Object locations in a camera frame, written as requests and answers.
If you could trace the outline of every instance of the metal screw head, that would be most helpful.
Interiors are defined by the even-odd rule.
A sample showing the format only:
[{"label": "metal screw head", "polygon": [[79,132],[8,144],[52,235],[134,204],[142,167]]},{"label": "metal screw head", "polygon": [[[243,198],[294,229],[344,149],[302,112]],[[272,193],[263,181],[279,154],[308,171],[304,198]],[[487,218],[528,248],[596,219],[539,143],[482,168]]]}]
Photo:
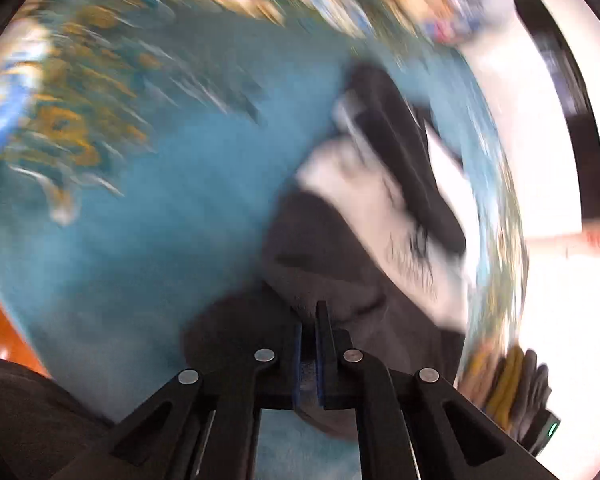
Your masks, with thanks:
[{"label": "metal screw head", "polygon": [[349,363],[359,363],[362,361],[362,352],[360,350],[356,350],[355,348],[351,348],[344,352],[343,357],[344,360]]},{"label": "metal screw head", "polygon": [[423,368],[419,376],[426,383],[435,383],[440,378],[440,374],[433,368]]},{"label": "metal screw head", "polygon": [[269,361],[273,361],[273,358],[276,356],[276,353],[268,348],[261,348],[253,356],[256,358],[256,361],[260,361],[261,363],[268,363]]},{"label": "metal screw head", "polygon": [[178,374],[180,384],[195,384],[199,378],[200,376],[195,370],[183,370]]}]

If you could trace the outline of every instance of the black fabric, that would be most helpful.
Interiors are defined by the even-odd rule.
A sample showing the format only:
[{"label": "black fabric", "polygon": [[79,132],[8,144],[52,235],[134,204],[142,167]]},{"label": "black fabric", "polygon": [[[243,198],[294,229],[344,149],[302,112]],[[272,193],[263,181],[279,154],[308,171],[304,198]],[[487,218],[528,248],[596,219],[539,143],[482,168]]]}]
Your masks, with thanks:
[{"label": "black fabric", "polygon": [[400,185],[409,213],[448,252],[464,254],[464,233],[440,195],[429,163],[426,131],[418,127],[391,77],[380,66],[361,63],[350,74],[347,92],[363,105],[354,121]]},{"label": "black fabric", "polygon": [[[184,335],[189,363],[208,372],[241,352],[266,344],[264,336],[300,319],[310,333],[315,305],[327,301],[337,328],[386,366],[414,373],[432,367],[455,378],[464,334],[441,330],[381,272],[342,216],[321,198],[295,191],[283,199],[263,248],[268,285],[211,306]],[[303,364],[298,413],[326,433],[355,440],[351,411],[317,405],[311,362]]]},{"label": "black fabric", "polygon": [[110,427],[53,381],[0,360],[0,455],[18,480],[48,480]]}]

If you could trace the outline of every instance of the white cloth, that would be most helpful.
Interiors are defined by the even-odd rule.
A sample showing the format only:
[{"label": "white cloth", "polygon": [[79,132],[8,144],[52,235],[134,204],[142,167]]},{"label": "white cloth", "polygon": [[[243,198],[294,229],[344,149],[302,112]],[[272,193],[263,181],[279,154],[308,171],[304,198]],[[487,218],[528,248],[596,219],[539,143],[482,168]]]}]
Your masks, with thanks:
[{"label": "white cloth", "polygon": [[391,174],[379,160],[370,164],[368,153],[363,161],[349,137],[314,150],[297,179],[339,211],[379,269],[438,327],[465,332],[472,281],[467,273],[475,281],[479,254],[477,207],[458,165],[431,135],[429,152],[440,193],[465,233],[464,258],[450,256],[430,236],[425,241]]}]

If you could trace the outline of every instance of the dark gray cloth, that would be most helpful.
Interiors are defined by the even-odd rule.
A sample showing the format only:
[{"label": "dark gray cloth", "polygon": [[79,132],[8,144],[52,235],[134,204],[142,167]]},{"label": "dark gray cloth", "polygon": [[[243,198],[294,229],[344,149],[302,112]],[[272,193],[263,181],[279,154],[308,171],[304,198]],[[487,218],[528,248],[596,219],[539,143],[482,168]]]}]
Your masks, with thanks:
[{"label": "dark gray cloth", "polygon": [[[222,300],[184,336],[187,362],[210,371],[253,352],[277,327],[300,319],[310,333],[315,305],[327,302],[334,326],[395,370],[432,367],[455,378],[464,334],[441,330],[380,271],[342,216],[320,197],[294,191],[282,200],[263,248],[267,285]],[[354,413],[317,405],[312,363],[305,362],[297,412],[320,430],[356,439]]]},{"label": "dark gray cloth", "polygon": [[48,480],[109,428],[55,382],[0,360],[0,455],[18,480]]},{"label": "dark gray cloth", "polygon": [[518,431],[518,442],[521,442],[525,437],[526,432],[531,427],[531,423],[538,412],[546,407],[547,399],[551,394],[549,387],[549,368],[542,364],[536,370],[534,377],[529,387],[529,397],[526,404],[526,412],[520,422],[520,430]]}]

